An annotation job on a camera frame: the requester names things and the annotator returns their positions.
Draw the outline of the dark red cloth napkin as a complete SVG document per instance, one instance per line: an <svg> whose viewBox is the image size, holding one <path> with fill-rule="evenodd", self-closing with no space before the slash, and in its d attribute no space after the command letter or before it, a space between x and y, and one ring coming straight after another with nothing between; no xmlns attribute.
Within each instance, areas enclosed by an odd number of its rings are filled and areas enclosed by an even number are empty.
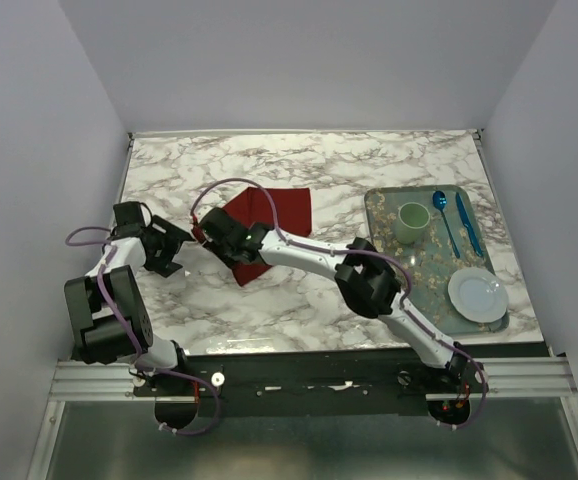
<svg viewBox="0 0 578 480"><path fill-rule="evenodd" d="M308 188L268 189L276 206L282 230L302 237L312 232L311 193ZM270 203L260 189L248 187L224 205L224 210L246 227L256 222L273 224ZM235 281L240 287L263 275L271 266L231 263Z"/></svg>

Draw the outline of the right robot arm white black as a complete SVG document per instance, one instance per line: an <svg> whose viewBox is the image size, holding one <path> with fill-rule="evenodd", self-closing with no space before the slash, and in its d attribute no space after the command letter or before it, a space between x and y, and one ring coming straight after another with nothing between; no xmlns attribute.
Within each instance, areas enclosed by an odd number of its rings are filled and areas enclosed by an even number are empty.
<svg viewBox="0 0 578 480"><path fill-rule="evenodd" d="M333 281L352 312L383 322L416 352L429 367L429 379L436 389L454 390L465 380L465 367L471 366L483 392L488 392L483 367L408 300L411 281L400 282L394 271L397 262L376 251L369 241L320 242L291 235L277 223L246 227L218 207L202 219L194 219L193 226L202 236L203 246L228 265L289 267Z"/></svg>

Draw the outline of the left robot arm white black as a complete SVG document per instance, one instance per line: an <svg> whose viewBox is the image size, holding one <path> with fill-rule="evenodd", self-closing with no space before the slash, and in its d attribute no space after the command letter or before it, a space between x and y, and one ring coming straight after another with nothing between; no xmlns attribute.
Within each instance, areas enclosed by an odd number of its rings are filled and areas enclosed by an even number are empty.
<svg viewBox="0 0 578 480"><path fill-rule="evenodd" d="M65 239L70 247L101 248L94 267L64 285L73 358L88 365L127 364L151 388L156 376L166 393L181 394L191 380L185 354L154 333L136 274L144 269L168 278L181 271L174 257L193 237L144 202L117 203L113 214L112 227L80 227Z"/></svg>

